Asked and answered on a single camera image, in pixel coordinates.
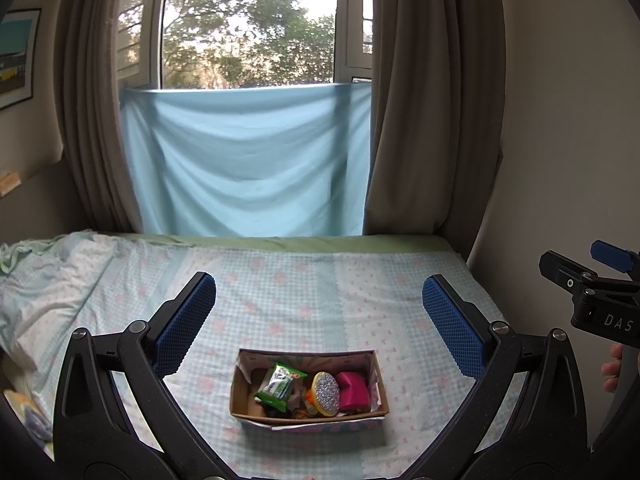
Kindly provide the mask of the person's right hand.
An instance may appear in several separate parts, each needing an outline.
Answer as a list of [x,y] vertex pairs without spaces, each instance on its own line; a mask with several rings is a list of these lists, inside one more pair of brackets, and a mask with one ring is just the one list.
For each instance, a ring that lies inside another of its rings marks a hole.
[[614,393],[620,381],[622,369],[623,346],[613,344],[610,349],[611,359],[601,365],[600,373],[603,378],[603,389],[607,393]]

